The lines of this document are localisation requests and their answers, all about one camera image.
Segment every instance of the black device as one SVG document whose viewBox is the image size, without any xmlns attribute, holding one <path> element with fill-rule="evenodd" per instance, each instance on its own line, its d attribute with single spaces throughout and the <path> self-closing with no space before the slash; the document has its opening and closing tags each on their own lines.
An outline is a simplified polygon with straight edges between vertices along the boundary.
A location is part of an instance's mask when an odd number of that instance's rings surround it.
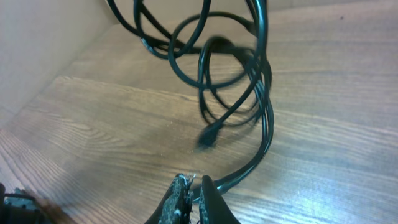
<svg viewBox="0 0 398 224">
<path fill-rule="evenodd" d="M 51 224 L 40 211 L 35 198 L 16 188 L 14 193 L 6 193 L 0 184 L 0 223 L 4 224 Z"/>
</svg>

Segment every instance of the floor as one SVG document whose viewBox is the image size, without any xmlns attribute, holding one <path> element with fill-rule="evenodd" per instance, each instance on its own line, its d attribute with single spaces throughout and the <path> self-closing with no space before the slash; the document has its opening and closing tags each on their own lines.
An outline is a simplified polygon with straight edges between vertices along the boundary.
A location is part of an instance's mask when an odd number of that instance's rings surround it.
<svg viewBox="0 0 398 224">
<path fill-rule="evenodd" d="M 275 136 L 224 195 L 241 223 L 398 222 L 397 11 L 381 0 L 270 13 Z M 252 44 L 239 29 L 215 19 L 200 42 L 217 33 Z M 178 62 L 195 76 L 197 57 Z M 240 69 L 212 57 L 216 80 Z M 246 86 L 223 96 L 232 102 Z M 217 179 L 257 151 L 259 126 L 197 149 L 196 93 L 113 26 L 0 130 L 0 180 L 57 204 L 59 223 L 143 223 L 175 174 Z"/>
</svg>

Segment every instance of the wood grain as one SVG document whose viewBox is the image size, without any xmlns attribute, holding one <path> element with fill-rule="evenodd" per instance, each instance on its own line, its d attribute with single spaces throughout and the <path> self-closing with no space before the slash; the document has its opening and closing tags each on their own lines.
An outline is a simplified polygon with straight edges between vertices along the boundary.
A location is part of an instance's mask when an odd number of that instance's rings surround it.
<svg viewBox="0 0 398 224">
<path fill-rule="evenodd" d="M 368 1 L 270 13 L 275 136 L 224 195 L 239 221 L 398 222 L 397 12 L 396 1 Z M 209 24 L 203 35 L 251 44 L 235 25 Z M 195 75 L 196 61 L 179 63 Z M 212 57 L 216 80 L 240 69 Z M 222 94 L 233 101 L 246 86 Z M 257 151 L 259 126 L 225 129 L 214 148 L 197 148 L 196 93 L 114 26 L 0 131 L 1 182 L 77 223 L 143 223 L 176 173 L 217 179 Z"/>
</svg>

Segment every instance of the black cable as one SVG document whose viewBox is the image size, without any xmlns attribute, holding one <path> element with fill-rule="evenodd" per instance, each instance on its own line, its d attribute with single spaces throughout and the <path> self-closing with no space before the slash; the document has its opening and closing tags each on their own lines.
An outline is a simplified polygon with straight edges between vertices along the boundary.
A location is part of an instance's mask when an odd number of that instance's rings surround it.
<svg viewBox="0 0 398 224">
<path fill-rule="evenodd" d="M 260 118 L 262 123 L 262 139 L 256 155 L 242 168 L 233 172 L 226 177 L 216 180 L 215 184 L 221 194 L 227 192 L 231 187 L 243 180 L 251 171 L 256 168 L 261 159 L 266 154 L 272 141 L 274 133 L 274 113 L 271 101 L 269 99 L 269 91 L 271 88 L 272 73 L 271 66 L 267 60 L 267 34 L 268 34 L 268 18 L 266 0 L 246 0 L 249 11 L 252 15 L 252 21 L 228 13 L 228 12 L 210 12 L 211 0 L 203 0 L 201 13 L 188 19 L 185 19 L 177 26 L 173 34 L 170 34 L 148 11 L 142 0 L 134 0 L 134 21 L 136 29 L 133 28 L 121 15 L 114 0 L 107 0 L 119 22 L 134 35 L 138 35 L 145 47 L 158 58 L 168 60 L 173 71 L 185 83 L 198 88 L 198 97 L 200 112 L 208 126 L 199 137 L 199 143 L 207 146 L 212 145 L 216 141 L 217 134 L 223 126 L 237 127 L 244 125 L 250 121 L 255 124 Z M 166 38 L 169 42 L 151 37 L 144 33 L 141 26 L 141 13 L 149 20 L 149 22 Z M 227 17 L 235 20 L 244 26 L 252 35 L 257 37 L 256 49 L 246 47 L 237 47 L 225 37 L 211 37 L 202 47 L 194 47 L 208 17 Z M 187 43 L 177 39 L 179 33 L 189 23 L 198 20 L 198 24 L 189 38 Z M 233 55 L 243 66 L 243 72 L 237 74 L 234 78 L 222 83 L 213 83 L 210 75 L 210 57 L 213 53 Z M 200 54 L 198 62 L 198 79 L 194 80 L 184 74 L 178 67 L 176 58 L 184 54 Z M 241 97 L 233 104 L 227 105 L 218 95 L 217 90 L 226 88 L 232 84 L 242 80 L 245 76 L 250 79 L 250 84 L 246 88 Z M 206 104 L 204 91 L 209 90 L 216 100 L 226 109 L 226 113 L 217 118 Z M 238 108 L 244 103 L 251 92 L 254 91 L 256 100 L 246 110 L 239 111 Z M 246 115 L 247 118 L 238 123 L 227 123 L 226 120 L 233 114 Z M 200 197 L 201 186 L 192 188 L 193 201 L 196 202 Z"/>
</svg>

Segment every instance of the black connector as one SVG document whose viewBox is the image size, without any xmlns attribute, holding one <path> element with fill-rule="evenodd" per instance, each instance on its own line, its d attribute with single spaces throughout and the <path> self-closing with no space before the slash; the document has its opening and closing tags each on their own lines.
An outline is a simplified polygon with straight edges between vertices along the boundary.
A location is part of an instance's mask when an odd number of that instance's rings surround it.
<svg viewBox="0 0 398 224">
<path fill-rule="evenodd" d="M 211 124 L 207 126 L 199 136 L 198 145 L 211 147 L 217 140 L 218 133 L 220 129 L 223 127 L 222 124 Z"/>
</svg>

